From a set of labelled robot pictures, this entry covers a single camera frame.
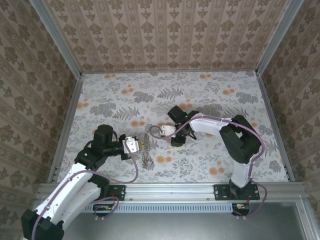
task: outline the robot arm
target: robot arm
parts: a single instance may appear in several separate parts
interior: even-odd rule
[[[189,124],[176,135],[172,136],[171,145],[173,147],[180,147],[185,144],[187,136],[196,140],[197,138],[194,135],[195,132],[203,132],[216,136],[220,135],[227,151],[235,160],[231,182],[239,189],[244,188],[249,183],[250,163],[254,155],[259,152],[261,146],[261,142],[252,133],[230,123],[202,118],[205,115],[198,111],[191,111],[187,114],[178,106],[174,106],[168,112],[168,116],[175,122],[175,127],[167,125],[162,126],[161,130],[163,136],[173,134],[176,129],[179,129],[187,121],[195,119],[190,121]],[[225,119],[255,131],[242,115]]]
[[[100,125],[94,133],[93,141],[89,142],[91,147],[88,147],[89,144],[87,144],[78,153],[74,160],[75,163],[58,187],[34,211],[27,209],[23,213],[21,222],[25,239],[32,239],[35,222],[45,209],[36,228],[35,240],[61,240],[64,230],[87,205],[94,200],[110,196],[109,180],[102,176],[83,172],[73,179],[70,177],[80,171],[96,172],[108,157],[120,155],[122,160],[130,159],[125,144],[131,153],[141,149],[140,141],[135,137],[126,137],[123,134],[119,140],[112,141],[113,134],[115,132],[111,126]],[[55,197],[61,186],[64,186],[63,189]]]

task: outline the purple cable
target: purple cable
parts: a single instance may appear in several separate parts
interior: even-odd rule
[[[108,196],[108,197],[102,198],[102,199],[100,199],[100,200],[96,200],[96,201],[91,202],[92,204],[97,204],[97,203],[100,203],[100,202],[103,202],[103,201],[106,201],[106,200],[109,200],[109,199],[116,200],[116,205],[115,205],[115,207],[108,213],[108,215],[105,216],[105,218],[110,217],[110,215],[118,208],[119,198],[117,198],[116,196]],[[97,216],[97,210],[100,209],[100,208],[103,208],[103,207],[107,207],[107,206],[99,206],[99,207],[97,207],[97,208],[94,210],[93,215],[94,215],[95,217],[98,217],[98,216]]]
[[[253,213],[250,213],[250,214],[247,215],[247,216],[243,216],[243,218],[244,218],[244,217],[246,217],[246,218],[251,217],[252,215],[256,214],[256,213],[261,209],[261,207],[265,204],[265,201],[266,201],[267,195],[268,195],[268,191],[267,191],[266,187],[263,186],[263,185],[260,184],[260,183],[257,183],[257,182],[255,182],[255,181],[253,181],[253,179],[251,178],[252,168],[253,168],[253,166],[254,166],[254,162],[255,162],[258,158],[260,158],[260,157],[262,156],[262,154],[264,154],[264,152],[265,152],[265,150],[266,150],[266,145],[265,145],[263,139],[259,136],[259,134],[257,134],[254,130],[252,130],[252,129],[250,129],[250,128],[242,125],[242,124],[239,124],[239,123],[236,123],[236,122],[233,122],[233,121],[230,121],[230,120],[226,120],[226,119],[224,119],[224,118],[215,117],[215,116],[206,116],[206,115],[196,116],[196,117],[194,117],[194,118],[191,118],[190,120],[188,120],[187,122],[185,122],[178,130],[176,130],[174,133],[172,133],[172,134],[170,134],[170,135],[168,135],[168,136],[161,137],[161,136],[156,136],[156,135],[154,135],[154,134],[151,132],[152,129],[158,129],[158,130],[160,130],[160,132],[162,132],[161,128],[160,128],[159,126],[156,126],[156,125],[151,126],[151,127],[149,128],[149,132],[150,132],[150,135],[151,135],[152,137],[154,137],[155,139],[167,140],[167,139],[170,139],[171,137],[173,137],[174,135],[176,135],[178,132],[180,132],[180,130],[183,129],[187,124],[189,124],[190,122],[192,122],[192,121],[194,121],[194,120],[198,120],[198,119],[211,119],[211,120],[215,120],[215,121],[221,121],[221,122],[227,123],[227,124],[232,124],[232,125],[234,125],[234,126],[236,126],[236,127],[239,127],[239,128],[244,129],[244,130],[247,130],[248,132],[250,132],[251,134],[253,134],[253,135],[260,141],[262,149],[261,149],[261,152],[260,152],[257,156],[255,156],[255,157],[252,159],[251,163],[250,163],[248,178],[249,178],[249,180],[250,180],[251,182],[253,182],[253,183],[256,184],[257,186],[260,186],[261,188],[263,188],[264,191],[265,191],[265,194],[264,194],[264,197],[263,197],[263,199],[262,199],[262,201],[261,201],[260,206],[259,206]]]
[[[62,189],[64,189],[64,187],[72,181],[72,179],[79,175],[79,174],[83,174],[83,173],[90,173],[90,174],[94,174],[94,175],[98,175],[98,176],[101,176],[103,178],[106,178],[108,179],[109,181],[113,181],[115,183],[119,183],[119,184],[132,184],[134,181],[137,180],[138,178],[138,174],[139,174],[139,170],[138,170],[138,165],[136,163],[136,160],[135,160],[135,157],[133,156],[132,152],[130,151],[128,145],[127,145],[127,139],[124,141],[124,146],[125,148],[127,149],[128,153],[129,153],[129,156],[131,157],[132,161],[133,161],[133,165],[135,167],[135,177],[134,179],[132,179],[131,181],[119,181],[119,180],[116,180],[112,177],[109,177],[109,176],[106,176],[102,173],[99,173],[99,172],[96,172],[96,171],[91,171],[91,170],[81,170],[81,171],[78,171],[76,173],[74,173],[71,177],[69,177],[62,185],[61,187],[56,191],[56,193],[53,195],[53,197],[50,199],[50,201],[47,203],[47,205],[43,208],[42,212],[40,213],[40,215],[38,216],[38,218],[36,219],[35,223],[34,223],[34,226],[33,226],[33,229],[32,229],[32,234],[31,234],[31,240],[35,240],[35,236],[36,236],[36,229],[37,229],[37,226],[40,222],[40,219],[43,217],[43,215],[45,214],[45,212],[50,208],[50,205],[52,204],[52,202],[56,199],[56,197],[59,195],[59,193],[62,191]]]

